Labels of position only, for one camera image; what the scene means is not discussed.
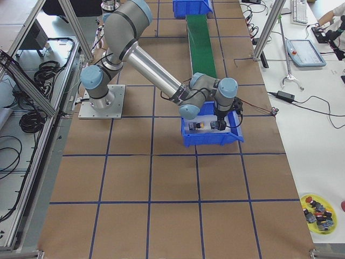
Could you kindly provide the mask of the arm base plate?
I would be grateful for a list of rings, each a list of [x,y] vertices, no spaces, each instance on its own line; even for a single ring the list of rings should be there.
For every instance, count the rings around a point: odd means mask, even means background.
[[[125,97],[125,85],[108,85],[108,93],[102,99],[93,99],[87,90],[79,110],[79,119],[121,119]]]

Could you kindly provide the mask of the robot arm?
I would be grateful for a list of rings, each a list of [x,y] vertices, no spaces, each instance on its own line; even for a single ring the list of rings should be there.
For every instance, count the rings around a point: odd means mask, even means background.
[[[109,14],[103,28],[108,46],[106,56],[110,57],[112,64],[128,62],[169,101],[179,106],[184,119],[196,118],[207,98],[213,97],[217,129],[225,130],[228,127],[225,117],[234,110],[237,82],[232,78],[218,79],[204,73],[195,73],[189,85],[178,81],[139,46],[138,39],[152,19],[151,9],[145,1],[126,1]]]
[[[101,2],[102,12],[114,12],[120,6],[121,6],[120,1],[102,0]]]

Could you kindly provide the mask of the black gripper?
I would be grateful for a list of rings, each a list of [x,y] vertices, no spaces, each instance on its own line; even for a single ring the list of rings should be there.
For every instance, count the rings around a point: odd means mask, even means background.
[[[222,106],[222,105],[218,104],[216,101],[214,102],[213,113],[214,113],[214,115],[217,116],[217,129],[219,131],[221,131],[221,130],[223,131],[226,129],[227,124],[226,124],[224,118],[229,113],[231,113],[233,111],[235,111],[237,113],[237,115],[240,116],[240,122],[237,125],[237,127],[239,127],[243,121],[243,114],[242,114],[243,102],[242,102],[242,100],[239,99],[238,97],[234,97],[234,100],[233,100],[231,106],[229,106],[229,107]]]

